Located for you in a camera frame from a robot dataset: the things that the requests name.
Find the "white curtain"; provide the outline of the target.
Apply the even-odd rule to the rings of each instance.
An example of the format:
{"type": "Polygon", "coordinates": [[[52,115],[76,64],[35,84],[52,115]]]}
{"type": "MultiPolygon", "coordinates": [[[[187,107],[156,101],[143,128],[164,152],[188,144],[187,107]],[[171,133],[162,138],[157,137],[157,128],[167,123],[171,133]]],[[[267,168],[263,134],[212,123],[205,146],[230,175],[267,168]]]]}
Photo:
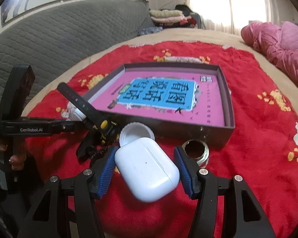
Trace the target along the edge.
{"type": "Polygon", "coordinates": [[[202,19],[202,28],[240,35],[251,22],[280,24],[277,0],[187,0],[202,19]]]}

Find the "small glass jar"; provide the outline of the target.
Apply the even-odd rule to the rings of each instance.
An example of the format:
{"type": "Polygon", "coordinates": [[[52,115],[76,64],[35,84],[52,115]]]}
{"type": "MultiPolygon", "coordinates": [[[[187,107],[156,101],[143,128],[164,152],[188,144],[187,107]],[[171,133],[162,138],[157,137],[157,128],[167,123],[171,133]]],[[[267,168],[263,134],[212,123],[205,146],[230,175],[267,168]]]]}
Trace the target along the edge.
{"type": "Polygon", "coordinates": [[[188,140],[182,144],[188,157],[194,159],[200,168],[206,168],[209,162],[209,147],[201,140],[188,140]]]}

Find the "pink children's book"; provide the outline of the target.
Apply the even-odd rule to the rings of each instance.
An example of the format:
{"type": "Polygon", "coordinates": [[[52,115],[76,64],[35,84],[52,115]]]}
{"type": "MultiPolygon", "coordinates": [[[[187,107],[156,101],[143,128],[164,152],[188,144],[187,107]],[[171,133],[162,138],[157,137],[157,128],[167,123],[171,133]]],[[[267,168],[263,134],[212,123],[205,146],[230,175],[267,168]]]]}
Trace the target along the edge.
{"type": "Polygon", "coordinates": [[[125,70],[91,92],[89,103],[95,109],[115,115],[224,126],[220,88],[213,74],[125,70]]]}

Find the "grey cardboard tray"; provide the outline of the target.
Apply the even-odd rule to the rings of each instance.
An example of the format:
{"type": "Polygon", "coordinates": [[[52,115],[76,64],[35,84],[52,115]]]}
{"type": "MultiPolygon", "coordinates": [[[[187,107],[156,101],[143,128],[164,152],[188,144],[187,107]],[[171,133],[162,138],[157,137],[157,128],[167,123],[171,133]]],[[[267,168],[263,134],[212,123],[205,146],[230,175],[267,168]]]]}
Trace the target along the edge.
{"type": "Polygon", "coordinates": [[[118,124],[140,122],[155,136],[222,147],[235,129],[228,84],[217,65],[124,64],[84,97],[118,124]]]}

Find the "white earbuds case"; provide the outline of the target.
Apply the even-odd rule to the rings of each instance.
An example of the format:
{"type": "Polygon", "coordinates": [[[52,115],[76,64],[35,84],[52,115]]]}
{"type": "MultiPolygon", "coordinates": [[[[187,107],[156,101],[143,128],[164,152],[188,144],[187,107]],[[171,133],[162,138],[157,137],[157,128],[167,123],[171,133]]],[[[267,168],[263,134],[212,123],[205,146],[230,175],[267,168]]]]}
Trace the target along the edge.
{"type": "Polygon", "coordinates": [[[131,193],[141,202],[155,202],[178,186],[178,167],[156,141],[139,138],[120,147],[114,161],[131,193]]]}

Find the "black yellow wrist watch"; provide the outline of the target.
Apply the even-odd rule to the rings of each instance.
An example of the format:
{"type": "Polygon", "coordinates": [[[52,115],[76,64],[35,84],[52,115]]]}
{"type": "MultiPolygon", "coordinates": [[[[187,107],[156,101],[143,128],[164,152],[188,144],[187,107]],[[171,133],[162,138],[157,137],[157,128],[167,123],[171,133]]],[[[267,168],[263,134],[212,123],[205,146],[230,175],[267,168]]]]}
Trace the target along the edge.
{"type": "Polygon", "coordinates": [[[107,115],[96,110],[88,101],[75,92],[68,84],[62,82],[57,86],[58,91],[79,109],[85,119],[83,123],[89,129],[76,151],[80,162],[96,159],[103,155],[97,147],[108,146],[117,140],[119,127],[107,115]]]}

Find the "grey quilted headboard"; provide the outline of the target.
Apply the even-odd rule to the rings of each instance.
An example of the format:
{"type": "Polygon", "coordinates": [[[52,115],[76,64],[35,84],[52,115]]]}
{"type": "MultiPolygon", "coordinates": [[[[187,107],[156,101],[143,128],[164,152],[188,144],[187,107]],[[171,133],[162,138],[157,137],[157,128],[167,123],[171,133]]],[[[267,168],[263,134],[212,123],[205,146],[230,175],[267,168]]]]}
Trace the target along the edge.
{"type": "Polygon", "coordinates": [[[83,59],[152,27],[146,0],[88,0],[32,14],[0,34],[0,99],[14,66],[31,66],[30,101],[83,59]]]}

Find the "blue patterned cloth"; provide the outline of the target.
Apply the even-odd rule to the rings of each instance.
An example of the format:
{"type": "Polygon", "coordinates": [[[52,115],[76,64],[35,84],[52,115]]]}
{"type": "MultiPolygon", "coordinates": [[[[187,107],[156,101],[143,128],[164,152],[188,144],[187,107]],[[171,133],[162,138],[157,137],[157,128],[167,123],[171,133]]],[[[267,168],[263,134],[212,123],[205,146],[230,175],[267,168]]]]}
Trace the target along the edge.
{"type": "Polygon", "coordinates": [[[162,30],[163,30],[163,28],[161,26],[148,27],[148,28],[140,29],[138,32],[138,36],[145,36],[145,35],[150,35],[150,34],[154,34],[154,33],[159,33],[162,30]]]}

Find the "beige bed sheet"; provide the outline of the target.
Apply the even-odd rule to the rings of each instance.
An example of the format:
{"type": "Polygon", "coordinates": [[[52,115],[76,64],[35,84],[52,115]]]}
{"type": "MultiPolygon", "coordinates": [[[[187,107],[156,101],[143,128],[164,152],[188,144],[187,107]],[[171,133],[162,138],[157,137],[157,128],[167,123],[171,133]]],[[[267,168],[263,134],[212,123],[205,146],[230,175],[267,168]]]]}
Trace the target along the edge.
{"type": "Polygon", "coordinates": [[[275,82],[281,93],[285,95],[291,102],[292,107],[298,114],[298,87],[278,68],[271,64],[264,55],[255,51],[252,47],[246,45],[240,36],[233,34],[218,32],[212,30],[198,30],[198,29],[167,29],[159,33],[138,36],[125,42],[113,45],[110,48],[96,53],[90,57],[87,57],[71,67],[61,76],[50,82],[45,86],[36,96],[31,99],[22,112],[23,116],[29,114],[29,112],[43,100],[43,98],[52,90],[55,90],[60,82],[68,82],[79,71],[86,68],[88,65],[97,61],[107,53],[115,50],[123,45],[129,46],[141,46],[152,45],[164,41],[184,41],[194,42],[201,41],[216,45],[228,45],[236,49],[241,49],[253,53],[255,59],[260,64],[260,67],[266,74],[275,82]]]}

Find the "folded clothes pile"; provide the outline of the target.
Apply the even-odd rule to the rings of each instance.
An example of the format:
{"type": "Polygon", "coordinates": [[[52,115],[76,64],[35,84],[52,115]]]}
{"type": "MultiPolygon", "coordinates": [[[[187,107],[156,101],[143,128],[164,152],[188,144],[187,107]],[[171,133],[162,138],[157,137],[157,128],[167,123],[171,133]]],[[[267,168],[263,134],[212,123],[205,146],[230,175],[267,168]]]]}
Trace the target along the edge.
{"type": "Polygon", "coordinates": [[[157,27],[205,29],[201,16],[193,12],[187,5],[178,4],[174,10],[150,10],[149,14],[157,27]]]}

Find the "pink quilt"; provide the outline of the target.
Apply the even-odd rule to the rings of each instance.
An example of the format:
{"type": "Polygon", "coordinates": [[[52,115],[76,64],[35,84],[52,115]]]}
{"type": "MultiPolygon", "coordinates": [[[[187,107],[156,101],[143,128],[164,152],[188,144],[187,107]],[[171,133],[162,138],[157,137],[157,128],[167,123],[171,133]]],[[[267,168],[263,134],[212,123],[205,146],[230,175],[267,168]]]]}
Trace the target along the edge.
{"type": "Polygon", "coordinates": [[[298,26],[252,22],[241,29],[244,42],[286,74],[298,87],[298,26]]]}

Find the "white bottle cap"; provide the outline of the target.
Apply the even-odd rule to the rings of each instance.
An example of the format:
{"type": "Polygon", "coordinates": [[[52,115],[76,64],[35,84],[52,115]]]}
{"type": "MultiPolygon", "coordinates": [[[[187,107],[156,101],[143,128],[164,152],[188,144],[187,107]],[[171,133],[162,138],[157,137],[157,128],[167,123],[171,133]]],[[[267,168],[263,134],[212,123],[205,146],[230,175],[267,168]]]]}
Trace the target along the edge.
{"type": "Polygon", "coordinates": [[[133,142],[139,138],[150,138],[155,140],[153,131],[146,125],[133,122],[125,125],[119,135],[119,145],[123,147],[130,142],[133,142]]]}

